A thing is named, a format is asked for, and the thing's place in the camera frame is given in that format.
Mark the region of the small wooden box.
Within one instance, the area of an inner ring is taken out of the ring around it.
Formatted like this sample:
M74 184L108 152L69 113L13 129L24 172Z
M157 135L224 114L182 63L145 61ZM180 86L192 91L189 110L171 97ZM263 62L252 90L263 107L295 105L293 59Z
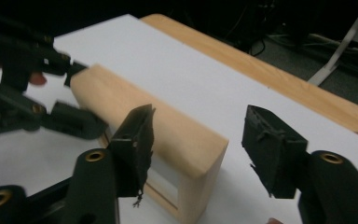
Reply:
M180 224L197 224L212 195L228 140L98 64L73 75L70 88L81 106L113 127L137 106L156 108L153 150L162 165L153 170L167 169L178 179L177 195L169 195L168 187L152 176L145 193Z

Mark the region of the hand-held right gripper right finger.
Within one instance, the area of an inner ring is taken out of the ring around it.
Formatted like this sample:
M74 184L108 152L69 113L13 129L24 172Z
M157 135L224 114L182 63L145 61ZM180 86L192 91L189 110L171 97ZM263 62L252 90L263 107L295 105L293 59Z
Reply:
M308 140L271 111L248 105L241 141L270 197L293 199L303 224L358 224L358 170Z

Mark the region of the white table sheet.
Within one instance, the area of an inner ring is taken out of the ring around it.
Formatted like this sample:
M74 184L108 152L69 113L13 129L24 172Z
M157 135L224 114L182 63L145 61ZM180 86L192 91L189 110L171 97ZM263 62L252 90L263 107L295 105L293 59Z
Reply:
M151 25L151 19L121 16L56 38L54 46L86 64L99 63L229 139L213 195L199 224L263 224L276 217L300 224L295 200L270 198L241 146L247 105L264 107L309 140L308 151L327 150L358 169L358 134L310 105L299 103L269 84L220 63ZM0 135L0 186L15 184L34 194L68 177L76 157L97 147L69 135L40 129ZM139 209L120 201L124 224L174 224L151 198Z

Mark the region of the white metal table frame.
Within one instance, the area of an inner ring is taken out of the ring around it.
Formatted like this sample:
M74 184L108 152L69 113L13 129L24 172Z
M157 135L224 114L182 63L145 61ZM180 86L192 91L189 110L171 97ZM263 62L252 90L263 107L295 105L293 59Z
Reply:
M330 57L329 61L318 70L309 80L309 84L320 86L338 67L338 60L342 56L345 49L352 42L358 32L358 16L349 31L345 34L343 40Z

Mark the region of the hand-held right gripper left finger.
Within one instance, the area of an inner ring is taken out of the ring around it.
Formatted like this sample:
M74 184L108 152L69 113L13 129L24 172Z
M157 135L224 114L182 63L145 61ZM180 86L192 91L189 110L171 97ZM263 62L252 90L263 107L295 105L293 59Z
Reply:
M152 105L130 111L105 148L76 160L65 197L64 224L119 224L118 200L143 199L154 143Z

